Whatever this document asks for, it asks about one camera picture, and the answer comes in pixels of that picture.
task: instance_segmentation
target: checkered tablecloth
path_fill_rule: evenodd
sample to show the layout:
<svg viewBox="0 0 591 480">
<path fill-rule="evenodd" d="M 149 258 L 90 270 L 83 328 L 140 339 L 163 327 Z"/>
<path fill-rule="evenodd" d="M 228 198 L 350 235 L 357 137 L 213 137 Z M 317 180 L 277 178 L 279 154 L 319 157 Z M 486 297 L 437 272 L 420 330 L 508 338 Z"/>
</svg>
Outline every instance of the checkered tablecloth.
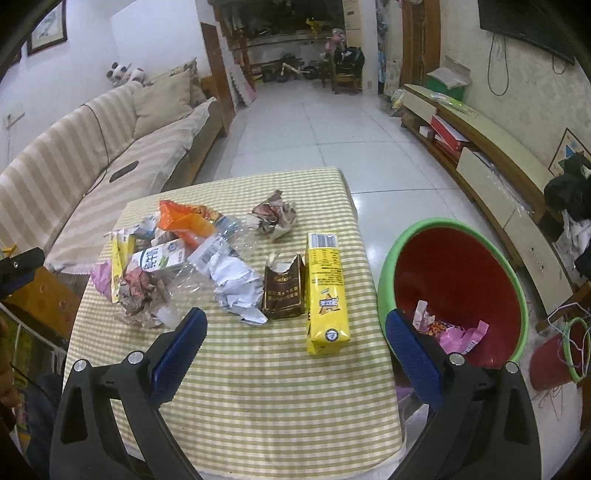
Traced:
<svg viewBox="0 0 591 480">
<path fill-rule="evenodd" d="M 258 241 L 249 263 L 263 272 L 274 250 L 305 252 L 306 233 L 336 232 L 345 275 L 352 341 L 337 355 L 306 353 L 306 318 L 243 325 L 213 299 L 207 338 L 175 399 L 160 411 L 201 472 L 234 478 L 345 478 L 370 470 L 402 446 L 394 376 L 379 327 L 374 282 L 350 195 L 339 170 L 277 173 L 216 181 L 131 202 L 117 223 L 132 226 L 158 201 L 205 204 L 244 218 L 275 189 L 295 202 L 298 225 L 275 243 Z M 110 256 L 110 246 L 100 260 Z M 180 306 L 185 313 L 193 306 Z M 66 372 L 79 358 L 120 362 L 147 350 L 160 330 L 116 323 L 110 305 L 86 288 L 70 342 Z M 135 445 L 121 405 L 115 415 L 124 442 Z"/>
</svg>

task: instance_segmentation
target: beige pillow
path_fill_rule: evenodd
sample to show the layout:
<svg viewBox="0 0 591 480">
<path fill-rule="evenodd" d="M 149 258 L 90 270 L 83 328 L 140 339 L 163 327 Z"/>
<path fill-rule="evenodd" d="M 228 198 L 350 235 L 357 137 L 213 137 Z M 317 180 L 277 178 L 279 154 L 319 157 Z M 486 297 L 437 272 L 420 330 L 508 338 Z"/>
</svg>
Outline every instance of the beige pillow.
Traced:
<svg viewBox="0 0 591 480">
<path fill-rule="evenodd" d="M 136 140 L 185 118 L 193 111 L 189 105 L 189 79 L 190 73 L 183 72 L 134 92 L 138 115 L 134 132 Z"/>
<path fill-rule="evenodd" d="M 190 72 L 191 77 L 191 86 L 189 90 L 191 98 L 189 100 L 189 105 L 191 107 L 196 107 L 197 105 L 201 105 L 203 102 L 207 102 L 207 96 L 205 95 L 205 93 L 203 93 L 203 90 L 201 90 L 201 81 L 199 80 L 199 76 L 197 74 L 196 59 L 190 60 L 187 63 L 179 65 L 178 67 L 173 68 L 172 70 L 169 70 L 150 79 L 146 85 L 154 85 L 168 77 L 173 77 L 186 71 Z"/>
</svg>

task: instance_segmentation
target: sofa backrest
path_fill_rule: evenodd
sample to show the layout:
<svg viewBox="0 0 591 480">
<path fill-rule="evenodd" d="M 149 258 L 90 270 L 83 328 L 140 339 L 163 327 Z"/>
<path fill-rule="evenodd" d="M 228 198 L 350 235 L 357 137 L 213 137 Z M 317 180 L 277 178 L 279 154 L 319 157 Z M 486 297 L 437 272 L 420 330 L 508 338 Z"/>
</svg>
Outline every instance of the sofa backrest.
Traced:
<svg viewBox="0 0 591 480">
<path fill-rule="evenodd" d="M 133 143 L 133 92 L 140 88 L 140 83 L 129 82 L 88 102 L 92 110 L 77 108 L 39 135 L 0 174 L 0 244 L 49 252 L 107 165 L 100 128 L 109 161 Z"/>
</svg>

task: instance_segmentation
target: electrical outlet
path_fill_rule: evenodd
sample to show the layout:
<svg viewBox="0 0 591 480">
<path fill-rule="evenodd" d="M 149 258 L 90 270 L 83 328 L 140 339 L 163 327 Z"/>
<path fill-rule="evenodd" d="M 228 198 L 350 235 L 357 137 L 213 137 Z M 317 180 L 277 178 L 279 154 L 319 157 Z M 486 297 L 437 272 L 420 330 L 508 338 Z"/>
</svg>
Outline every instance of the electrical outlet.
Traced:
<svg viewBox="0 0 591 480">
<path fill-rule="evenodd" d="M 2 118 L 4 120 L 4 126 L 8 130 L 11 128 L 15 123 L 17 123 L 22 117 L 25 116 L 25 107 L 22 103 L 14 105 L 10 109 L 10 113 L 7 113 Z"/>
</svg>

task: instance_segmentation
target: sofa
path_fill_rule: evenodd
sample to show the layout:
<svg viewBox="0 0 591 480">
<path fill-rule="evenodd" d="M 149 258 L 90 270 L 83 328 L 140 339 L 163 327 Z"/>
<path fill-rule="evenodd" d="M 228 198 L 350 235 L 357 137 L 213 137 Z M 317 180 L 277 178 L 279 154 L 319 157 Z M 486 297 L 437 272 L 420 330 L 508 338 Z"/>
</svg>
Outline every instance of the sofa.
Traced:
<svg viewBox="0 0 591 480">
<path fill-rule="evenodd" d="M 131 81 L 77 108 L 0 174 L 0 245 L 40 247 L 49 270 L 88 274 L 128 202 L 192 184 L 222 130 L 219 102 L 135 140 L 143 88 Z"/>
</svg>

